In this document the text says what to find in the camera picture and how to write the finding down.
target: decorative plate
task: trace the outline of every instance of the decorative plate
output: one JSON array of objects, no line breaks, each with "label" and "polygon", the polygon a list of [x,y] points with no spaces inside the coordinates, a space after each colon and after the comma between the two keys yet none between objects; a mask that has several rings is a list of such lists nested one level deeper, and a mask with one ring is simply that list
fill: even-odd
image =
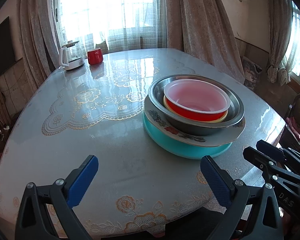
[{"label": "decorative plate", "polygon": [[200,160],[206,155],[217,157],[228,150],[232,144],[231,142],[217,147],[198,147],[176,141],[163,134],[158,128],[151,124],[145,114],[143,114],[143,126],[148,135],[157,143],[157,145],[174,155],[187,159]]},{"label": "decorative plate", "polygon": [[174,128],[166,119],[164,113],[160,112],[150,101],[149,96],[145,98],[145,114],[148,120],[156,128],[158,128],[165,135],[177,141],[191,144],[199,147],[217,147],[226,143],[233,142],[243,132],[246,125],[246,120],[243,119],[236,125],[222,129],[210,135],[195,136],[190,135]]}]

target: red plastic bowl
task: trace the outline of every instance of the red plastic bowl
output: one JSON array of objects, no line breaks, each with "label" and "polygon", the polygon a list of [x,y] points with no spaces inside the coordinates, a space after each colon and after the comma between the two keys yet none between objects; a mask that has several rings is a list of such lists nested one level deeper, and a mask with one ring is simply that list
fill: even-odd
[{"label": "red plastic bowl", "polygon": [[164,94],[174,105],[200,114],[221,114],[231,104],[221,88],[196,79],[172,81],[165,86]]},{"label": "red plastic bowl", "polygon": [[226,111],[224,111],[224,112],[218,113],[218,114],[202,114],[202,113],[192,112],[192,111],[183,109],[183,108],[175,105],[168,98],[165,98],[165,99],[166,99],[167,105],[171,108],[171,110],[175,111],[177,114],[179,114],[183,117],[186,117],[188,119],[192,119],[195,121],[201,121],[201,122],[214,121],[214,120],[217,120],[220,117],[222,117],[226,112]]}]

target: yellow bowl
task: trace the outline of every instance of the yellow bowl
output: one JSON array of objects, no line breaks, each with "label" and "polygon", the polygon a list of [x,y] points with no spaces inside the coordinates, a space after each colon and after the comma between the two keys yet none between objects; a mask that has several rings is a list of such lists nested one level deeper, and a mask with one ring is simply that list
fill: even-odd
[{"label": "yellow bowl", "polygon": [[[168,106],[166,100],[167,100],[167,99],[166,99],[166,96],[163,96],[163,104],[164,104],[165,108],[167,108],[170,112],[173,112],[173,113],[176,114],[176,115],[182,116],[181,114],[178,114],[178,113],[176,113],[175,111],[173,111],[173,110]],[[213,121],[205,121],[205,122],[208,122],[208,123],[218,123],[218,122],[222,122],[222,121],[227,117],[227,114],[228,114],[228,110],[226,110],[225,113],[224,113],[224,115],[221,116],[219,119],[216,119],[216,120],[213,120]]]}]

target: blue gripper pad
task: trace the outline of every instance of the blue gripper pad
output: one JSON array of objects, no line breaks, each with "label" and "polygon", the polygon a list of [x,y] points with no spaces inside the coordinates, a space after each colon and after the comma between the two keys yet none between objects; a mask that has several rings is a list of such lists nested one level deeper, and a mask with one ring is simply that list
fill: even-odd
[{"label": "blue gripper pad", "polygon": [[264,140],[260,140],[256,144],[257,150],[264,155],[270,157],[276,162],[283,162],[285,160],[283,151]]},{"label": "blue gripper pad", "polygon": [[201,169],[203,176],[207,180],[209,187],[211,188],[213,194],[215,195],[216,199],[218,200],[219,205],[229,208],[232,203],[231,190],[229,189],[229,187],[227,186],[225,181],[222,179],[221,175],[216,170],[216,168],[211,164],[211,161],[208,159],[207,156],[205,156],[201,159],[200,169]]},{"label": "blue gripper pad", "polygon": [[98,158],[89,155],[82,165],[78,169],[73,170],[66,178],[67,204],[70,208],[80,204],[80,201],[98,171],[98,167]]}]

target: white kettle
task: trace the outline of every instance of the white kettle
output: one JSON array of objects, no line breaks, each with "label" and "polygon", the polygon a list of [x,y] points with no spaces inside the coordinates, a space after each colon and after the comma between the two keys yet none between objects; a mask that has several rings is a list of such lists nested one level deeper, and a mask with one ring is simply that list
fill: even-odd
[{"label": "white kettle", "polygon": [[59,64],[65,70],[71,70],[84,64],[82,50],[79,41],[68,41],[59,50]]}]

